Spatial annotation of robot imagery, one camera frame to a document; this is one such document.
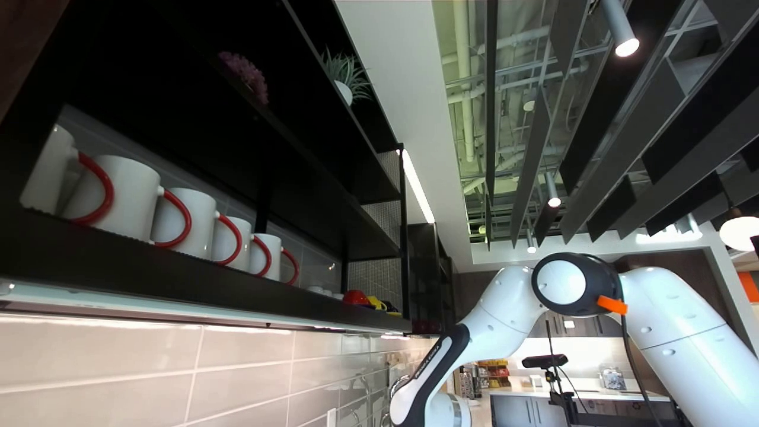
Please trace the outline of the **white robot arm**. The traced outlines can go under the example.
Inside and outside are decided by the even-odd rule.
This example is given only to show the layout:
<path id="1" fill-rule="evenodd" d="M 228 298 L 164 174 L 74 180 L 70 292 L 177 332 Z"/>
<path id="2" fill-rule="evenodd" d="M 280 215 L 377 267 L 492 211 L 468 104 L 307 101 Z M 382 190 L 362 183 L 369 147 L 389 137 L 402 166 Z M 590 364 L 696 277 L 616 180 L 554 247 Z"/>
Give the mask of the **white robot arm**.
<path id="1" fill-rule="evenodd" d="M 690 427 L 759 421 L 759 359 L 675 274 L 619 274 L 593 255 L 560 253 L 534 267 L 503 267 L 479 301 L 394 384 L 394 427 L 469 427 L 462 400 L 443 394 L 451 374 L 513 357 L 545 314 L 610 318 L 673 400 Z"/>

